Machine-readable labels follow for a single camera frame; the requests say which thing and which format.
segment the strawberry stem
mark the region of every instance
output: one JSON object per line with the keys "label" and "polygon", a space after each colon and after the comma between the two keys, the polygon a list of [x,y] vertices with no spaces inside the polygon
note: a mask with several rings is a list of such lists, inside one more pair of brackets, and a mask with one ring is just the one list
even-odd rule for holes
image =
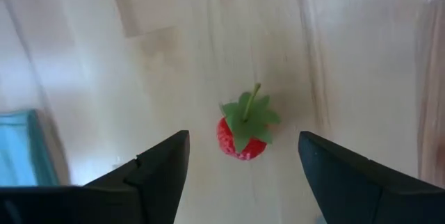
{"label": "strawberry stem", "polygon": [[243,121],[244,122],[248,121],[249,112],[250,112],[250,106],[252,105],[253,100],[254,100],[255,96],[257,95],[258,90],[259,90],[260,87],[261,87],[261,84],[260,83],[256,83],[255,84],[255,88],[253,89],[253,93],[250,94],[250,97],[249,97],[249,100],[248,100],[248,104],[246,105],[245,110],[244,110],[244,115],[243,115]]}

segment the strawberry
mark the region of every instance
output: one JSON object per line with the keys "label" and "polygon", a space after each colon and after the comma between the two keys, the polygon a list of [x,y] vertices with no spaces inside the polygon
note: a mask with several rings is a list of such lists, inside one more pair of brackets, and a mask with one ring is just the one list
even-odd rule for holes
{"label": "strawberry", "polygon": [[220,149],[235,158],[248,161],[260,155],[272,143],[269,124],[280,123],[278,114],[268,109],[270,97],[255,99],[261,84],[253,93],[243,93],[238,102],[221,106],[225,115],[218,123]]}

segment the blue fabric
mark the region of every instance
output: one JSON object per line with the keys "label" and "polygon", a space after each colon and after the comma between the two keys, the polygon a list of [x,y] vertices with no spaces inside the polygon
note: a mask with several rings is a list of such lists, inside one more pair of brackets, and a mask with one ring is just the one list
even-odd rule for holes
{"label": "blue fabric", "polygon": [[56,185],[36,111],[0,114],[0,186]]}

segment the light wood surface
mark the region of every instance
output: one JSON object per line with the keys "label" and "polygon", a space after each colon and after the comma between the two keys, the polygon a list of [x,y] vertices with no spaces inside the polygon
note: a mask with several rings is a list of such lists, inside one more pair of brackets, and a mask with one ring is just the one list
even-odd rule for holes
{"label": "light wood surface", "polygon": [[423,95],[419,125],[421,178],[445,186],[445,0],[425,6],[419,42],[419,92]]}
{"label": "light wood surface", "polygon": [[[0,107],[54,120],[65,153],[54,161],[66,160],[73,184],[189,129],[177,223],[314,223],[300,130],[417,176],[415,44],[427,2],[4,0],[0,37],[14,44],[0,43]],[[8,73],[16,62],[23,76]],[[11,92],[22,77],[27,89]],[[283,124],[242,162],[218,149],[218,104],[255,82]]]}

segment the wooden board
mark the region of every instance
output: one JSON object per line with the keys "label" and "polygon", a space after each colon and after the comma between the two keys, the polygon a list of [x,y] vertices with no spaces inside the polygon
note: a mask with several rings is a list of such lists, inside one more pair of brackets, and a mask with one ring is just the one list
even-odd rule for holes
{"label": "wooden board", "polygon": [[421,178],[445,186],[444,96],[445,90],[445,1],[425,6],[419,25],[419,92],[421,118],[419,154]]}
{"label": "wooden board", "polygon": [[[73,184],[178,129],[192,148],[177,223],[314,223],[300,130],[417,174],[416,27],[428,0],[8,2]],[[284,122],[264,155],[241,162],[218,149],[218,105],[255,82]]]}

